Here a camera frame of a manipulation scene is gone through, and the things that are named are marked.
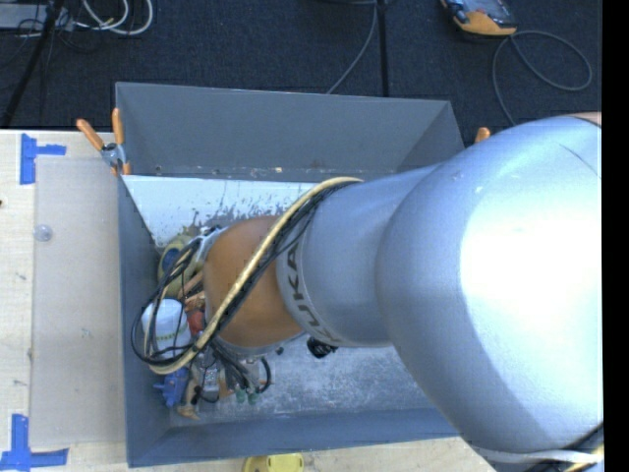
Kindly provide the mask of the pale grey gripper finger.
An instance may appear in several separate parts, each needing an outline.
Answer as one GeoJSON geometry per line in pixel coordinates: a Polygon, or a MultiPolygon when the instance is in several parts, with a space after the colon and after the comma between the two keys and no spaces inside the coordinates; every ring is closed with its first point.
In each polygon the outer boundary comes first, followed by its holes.
{"type": "Polygon", "coordinates": [[[201,373],[201,397],[207,402],[217,402],[220,398],[219,367],[212,364],[204,367],[201,373]]]}

